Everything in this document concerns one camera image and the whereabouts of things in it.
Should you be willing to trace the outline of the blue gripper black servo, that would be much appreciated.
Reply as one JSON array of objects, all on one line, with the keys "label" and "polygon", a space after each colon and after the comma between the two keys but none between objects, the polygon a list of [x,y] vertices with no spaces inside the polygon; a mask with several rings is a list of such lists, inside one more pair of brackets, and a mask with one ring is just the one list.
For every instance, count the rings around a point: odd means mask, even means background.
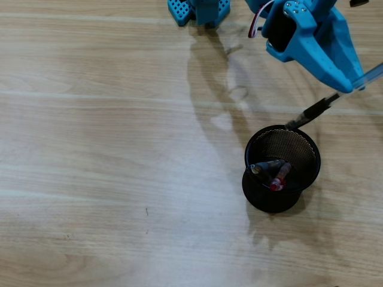
[{"label": "blue gripper black servo", "polygon": [[282,62],[295,60],[337,91],[351,91],[363,75],[348,24],[334,1],[273,1],[262,36],[271,55]]}]

